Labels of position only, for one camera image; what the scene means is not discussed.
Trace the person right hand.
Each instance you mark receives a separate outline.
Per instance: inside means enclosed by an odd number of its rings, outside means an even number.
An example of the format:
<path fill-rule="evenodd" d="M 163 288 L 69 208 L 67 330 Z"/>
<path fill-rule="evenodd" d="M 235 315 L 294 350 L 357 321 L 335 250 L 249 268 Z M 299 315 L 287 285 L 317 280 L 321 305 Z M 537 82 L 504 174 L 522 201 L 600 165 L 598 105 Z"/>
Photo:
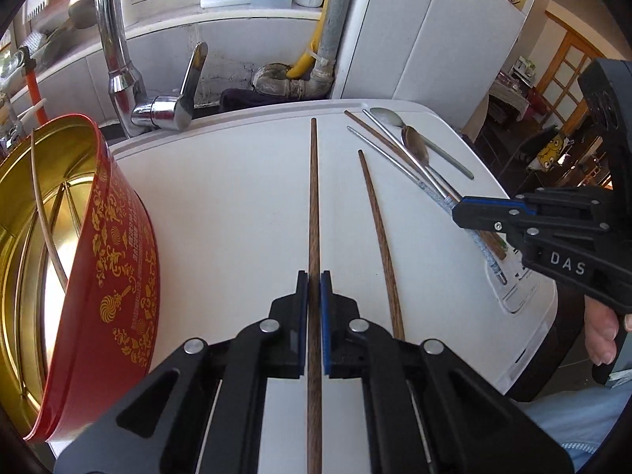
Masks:
<path fill-rule="evenodd" d="M 617 353 L 615 338 L 620 328 L 612 308 L 592 297 L 585 297 L 585 347 L 594 365 L 612 364 Z"/>

